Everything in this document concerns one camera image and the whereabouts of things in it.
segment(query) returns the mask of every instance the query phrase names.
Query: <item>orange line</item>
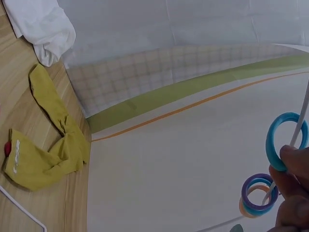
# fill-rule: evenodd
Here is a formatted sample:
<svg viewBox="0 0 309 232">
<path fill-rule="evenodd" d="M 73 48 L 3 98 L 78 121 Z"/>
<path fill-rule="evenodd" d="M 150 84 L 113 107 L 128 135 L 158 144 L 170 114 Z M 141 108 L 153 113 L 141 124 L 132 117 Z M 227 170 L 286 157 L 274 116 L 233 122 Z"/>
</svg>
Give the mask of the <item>orange line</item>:
<svg viewBox="0 0 309 232">
<path fill-rule="evenodd" d="M 185 107 L 183 107 L 183 108 L 180 108 L 180 109 L 171 111 L 171 112 L 169 112 L 169 113 L 166 113 L 166 114 L 163 114 L 163 115 L 161 115 L 161 116 L 155 117 L 155 118 L 150 119 L 150 120 L 148 120 L 148 121 L 142 122 L 142 123 L 140 123 L 140 124 L 138 124 L 138 125 L 135 125 L 135 126 L 133 126 L 133 127 L 127 128 L 127 129 L 122 130 L 122 131 L 120 131 L 120 132 L 117 132 L 117 133 L 108 135 L 108 136 L 103 137 L 103 138 L 94 139 L 94 140 L 92 140 L 92 142 L 97 142 L 97 141 L 100 141 L 100 140 L 113 138 L 113 137 L 118 136 L 118 135 L 120 135 L 120 134 L 124 134 L 124 133 L 129 132 L 129 131 L 131 131 L 131 130 L 134 130 L 134 129 L 136 129 L 136 128 L 139 128 L 139 127 L 145 126 L 145 125 L 147 125 L 147 124 L 150 124 L 150 123 L 152 123 L 152 122 L 158 121 L 158 120 L 160 120 L 160 119 L 166 118 L 166 117 L 168 117 L 168 116 L 175 115 L 175 114 L 180 113 L 180 112 L 182 112 L 182 111 L 191 109 L 191 108 L 193 108 L 193 107 L 195 107 L 195 106 L 198 106 L 198 105 L 201 105 L 201 104 L 203 104 L 203 103 L 205 103 L 205 102 L 209 102 L 209 101 L 214 100 L 214 99 L 216 99 L 216 98 L 222 97 L 222 96 L 227 95 L 227 94 L 229 94 L 229 93 L 236 92 L 236 91 L 238 91 L 238 90 L 240 90 L 240 89 L 243 89 L 243 88 L 245 88 L 245 87 L 253 86 L 253 85 L 256 85 L 256 84 L 265 82 L 265 81 L 270 81 L 270 80 L 278 79 L 278 78 L 281 78 L 281 77 L 293 76 L 293 75 L 304 74 L 304 73 L 309 73 L 309 72 L 301 72 L 301 73 L 299 72 L 299 73 L 294 73 L 294 74 L 287 74 L 287 75 L 281 75 L 281 76 L 270 77 L 270 78 L 267 78 L 267 79 L 263 79 L 263 80 L 255 81 L 255 82 L 252 82 L 252 83 L 249 83 L 249 84 L 245 84 L 245 85 L 242 85 L 242 86 L 239 86 L 239 87 L 236 87 L 236 88 L 232 88 L 232 89 L 230 89 L 230 90 L 227 90 L 227 91 L 224 91 L 224 92 L 222 92 L 222 93 L 216 94 L 216 95 L 211 96 L 211 97 L 209 97 L 209 98 L 205 98 L 205 99 L 203 99 L 203 100 L 200 100 L 200 101 L 197 101 L 197 102 L 192 103 L 192 104 L 190 104 L 190 105 L 187 105 L 187 106 L 185 106 Z"/>
</svg>

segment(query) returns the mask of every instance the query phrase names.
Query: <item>wooden floor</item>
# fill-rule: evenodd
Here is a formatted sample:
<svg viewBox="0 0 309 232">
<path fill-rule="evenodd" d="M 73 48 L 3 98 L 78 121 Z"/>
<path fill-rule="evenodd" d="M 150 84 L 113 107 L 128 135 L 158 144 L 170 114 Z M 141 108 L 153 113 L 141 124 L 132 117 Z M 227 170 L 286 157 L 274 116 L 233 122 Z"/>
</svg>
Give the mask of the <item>wooden floor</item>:
<svg viewBox="0 0 309 232">
<path fill-rule="evenodd" d="M 0 1 L 0 149 L 8 141 L 10 128 L 28 136 L 48 150 L 59 134 L 33 99 L 28 82 L 29 70 L 38 63 L 33 48 L 16 39 Z M 56 88 L 90 141 L 90 130 L 80 109 L 62 63 L 47 68 Z M 4 152 L 0 152 L 4 162 Z M 37 192 L 11 184 L 1 170 L 0 184 L 29 212 L 47 226 L 48 232 L 85 232 L 87 215 L 88 165 L 59 183 Z M 39 225 L 24 215 L 0 193 L 0 232 L 41 232 Z"/>
</svg>

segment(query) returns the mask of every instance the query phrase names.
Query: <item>hand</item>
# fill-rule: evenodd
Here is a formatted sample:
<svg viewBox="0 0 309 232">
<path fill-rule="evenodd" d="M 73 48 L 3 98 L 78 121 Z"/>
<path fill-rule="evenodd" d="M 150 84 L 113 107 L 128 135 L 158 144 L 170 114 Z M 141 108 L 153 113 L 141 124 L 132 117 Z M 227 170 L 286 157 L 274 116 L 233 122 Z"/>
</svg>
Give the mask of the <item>hand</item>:
<svg viewBox="0 0 309 232">
<path fill-rule="evenodd" d="M 297 232 L 309 229 L 309 148 L 284 146 L 281 160 L 288 172 L 269 167 L 269 173 L 285 198 L 278 210 L 276 226 L 268 232 Z"/>
</svg>

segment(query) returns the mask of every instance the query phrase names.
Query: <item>yellow sock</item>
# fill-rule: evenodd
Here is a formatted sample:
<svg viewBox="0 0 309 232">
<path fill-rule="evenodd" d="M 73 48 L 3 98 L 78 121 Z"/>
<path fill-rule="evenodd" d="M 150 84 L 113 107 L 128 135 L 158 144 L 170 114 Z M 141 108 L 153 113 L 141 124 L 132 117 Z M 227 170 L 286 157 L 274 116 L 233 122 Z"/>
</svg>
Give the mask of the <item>yellow sock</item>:
<svg viewBox="0 0 309 232">
<path fill-rule="evenodd" d="M 19 185 L 38 190 L 59 181 L 66 174 L 80 170 L 83 162 L 88 163 L 90 143 L 68 114 L 42 65 L 35 67 L 29 80 L 33 97 L 48 114 L 62 138 L 46 152 L 12 129 L 12 150 L 7 158 L 5 172 Z"/>
</svg>

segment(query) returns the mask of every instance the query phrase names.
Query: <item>orange ring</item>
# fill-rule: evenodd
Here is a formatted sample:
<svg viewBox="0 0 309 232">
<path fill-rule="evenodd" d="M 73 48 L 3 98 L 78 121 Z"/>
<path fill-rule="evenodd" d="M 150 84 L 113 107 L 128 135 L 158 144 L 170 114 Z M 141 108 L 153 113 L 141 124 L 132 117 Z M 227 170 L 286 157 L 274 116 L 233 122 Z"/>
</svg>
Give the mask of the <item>orange ring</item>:
<svg viewBox="0 0 309 232">
<path fill-rule="evenodd" d="M 256 189 L 260 189 L 260 190 L 263 190 L 264 192 L 268 192 L 269 191 L 269 187 L 268 186 L 265 186 L 265 185 L 254 185 L 254 186 L 251 186 L 249 189 L 248 189 L 248 195 L 250 193 L 252 193 L 254 190 Z M 242 198 L 240 198 L 239 200 L 239 211 L 242 215 L 244 215 L 245 217 L 247 218 L 257 218 L 258 216 L 253 216 L 251 214 L 249 214 L 243 207 L 243 203 L 242 203 Z"/>
</svg>

